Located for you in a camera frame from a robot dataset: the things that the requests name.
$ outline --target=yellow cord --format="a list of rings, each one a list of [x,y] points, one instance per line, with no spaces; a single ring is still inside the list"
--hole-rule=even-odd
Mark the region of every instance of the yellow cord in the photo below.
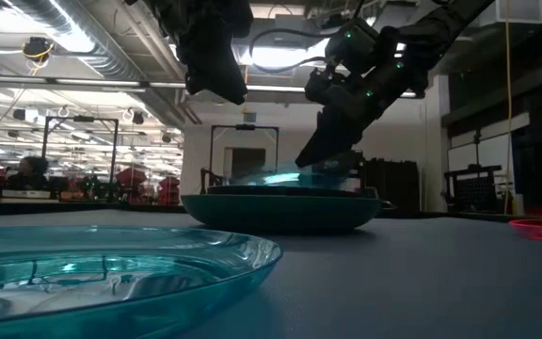
[[[512,113],[513,113],[513,98],[512,98],[512,60],[511,60],[511,43],[510,43],[510,31],[509,31],[509,2],[510,0],[505,0],[505,48],[506,59],[507,59],[507,158],[506,160],[506,170],[505,170],[505,208],[503,213],[507,215],[507,210],[509,207],[509,176],[510,176],[510,166],[509,158],[511,157],[511,148],[512,148]]]

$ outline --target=red machine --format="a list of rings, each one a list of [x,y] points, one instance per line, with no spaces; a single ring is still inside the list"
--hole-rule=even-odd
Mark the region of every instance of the red machine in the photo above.
[[[174,206],[179,204],[179,179],[167,177],[160,182],[160,190],[158,191],[158,203],[166,206]]]
[[[124,202],[132,204],[150,203],[146,189],[141,185],[148,181],[148,176],[143,171],[131,166],[117,175],[120,184],[120,196]]]

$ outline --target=desk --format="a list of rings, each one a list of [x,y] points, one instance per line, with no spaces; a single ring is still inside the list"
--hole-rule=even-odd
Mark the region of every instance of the desk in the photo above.
[[[10,225],[201,227],[100,210]],[[258,292],[180,339],[542,338],[542,242],[505,223],[375,219],[343,236],[267,236],[285,254]]]

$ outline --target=teal plastic plate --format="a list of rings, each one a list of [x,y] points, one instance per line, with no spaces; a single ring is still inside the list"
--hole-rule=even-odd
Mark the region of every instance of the teal plastic plate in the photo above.
[[[271,241],[197,229],[0,228],[0,339],[169,338],[280,257]]]
[[[184,195],[193,218],[240,232],[344,232],[367,223],[382,201],[370,198],[280,195]]]

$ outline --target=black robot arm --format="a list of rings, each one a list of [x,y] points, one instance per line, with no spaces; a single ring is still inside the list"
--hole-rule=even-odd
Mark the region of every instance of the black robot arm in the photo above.
[[[324,108],[296,164],[304,167],[349,151],[408,89],[423,97],[428,72],[493,2],[454,0],[415,24],[387,26],[379,34],[360,18],[343,26],[327,45],[326,69],[314,70],[305,88],[307,98]],[[399,43],[404,51],[397,51]],[[339,64],[348,69],[348,76],[335,72]]]

